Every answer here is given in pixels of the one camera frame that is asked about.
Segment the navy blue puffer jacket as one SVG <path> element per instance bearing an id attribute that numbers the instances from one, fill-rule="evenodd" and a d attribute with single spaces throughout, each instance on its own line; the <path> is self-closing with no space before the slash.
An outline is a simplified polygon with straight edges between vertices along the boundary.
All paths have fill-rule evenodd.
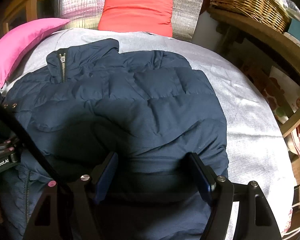
<path id="1" fill-rule="evenodd" d="M 228 174 L 226 118 L 206 75 L 162 50 L 122 53 L 101 40 L 47 55 L 3 104 L 49 163 L 77 179 L 118 164 L 96 208 L 102 239 L 199 239 L 210 216 L 184 165 L 197 153 Z"/>

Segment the grey bed sheet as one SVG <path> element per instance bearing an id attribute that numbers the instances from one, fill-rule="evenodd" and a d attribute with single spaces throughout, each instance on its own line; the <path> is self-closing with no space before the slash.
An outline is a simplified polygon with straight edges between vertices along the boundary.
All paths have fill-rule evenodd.
<path id="1" fill-rule="evenodd" d="M 289 228 L 295 179 L 273 113 L 254 85 L 232 63 L 200 46 L 146 33 L 114 33 L 70 29 L 52 34 L 23 59 L 9 85 L 1 89 L 5 98 L 14 84 L 27 74 L 46 66 L 53 51 L 101 40 L 119 42 L 122 53 L 162 50 L 183 56 L 194 70 L 202 71 L 218 98 L 226 118 L 227 172 L 234 183 L 255 180 L 264 192 L 279 230 Z"/>

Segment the pink pillow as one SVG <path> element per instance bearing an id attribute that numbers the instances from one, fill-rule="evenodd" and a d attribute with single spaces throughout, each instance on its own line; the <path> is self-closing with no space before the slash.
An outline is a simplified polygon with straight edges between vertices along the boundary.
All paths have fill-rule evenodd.
<path id="1" fill-rule="evenodd" d="M 0 39 L 0 88 L 33 47 L 69 22 L 69 19 L 63 18 L 41 18 L 19 25 L 5 34 Z"/>

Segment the wooden cabinet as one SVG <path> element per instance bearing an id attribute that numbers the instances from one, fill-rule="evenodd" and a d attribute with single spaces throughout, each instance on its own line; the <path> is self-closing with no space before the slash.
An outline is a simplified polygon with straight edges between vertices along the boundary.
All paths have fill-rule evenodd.
<path id="1" fill-rule="evenodd" d="M 4 0 L 0 4 L 0 38 L 17 26 L 55 16 L 55 0 Z"/>

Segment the red orange pillow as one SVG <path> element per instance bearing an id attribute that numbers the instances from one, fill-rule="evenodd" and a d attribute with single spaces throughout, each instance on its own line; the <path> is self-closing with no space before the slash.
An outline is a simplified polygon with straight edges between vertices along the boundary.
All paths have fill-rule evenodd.
<path id="1" fill-rule="evenodd" d="M 172 37 L 173 0 L 104 0 L 98 30 Z"/>

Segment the wicker basket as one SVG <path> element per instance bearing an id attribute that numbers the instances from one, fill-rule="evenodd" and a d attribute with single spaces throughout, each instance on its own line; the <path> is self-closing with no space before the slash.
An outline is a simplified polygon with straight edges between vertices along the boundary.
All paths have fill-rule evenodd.
<path id="1" fill-rule="evenodd" d="M 252 18 L 280 33 L 291 23 L 286 10 L 277 0 L 210 0 L 210 4 Z"/>

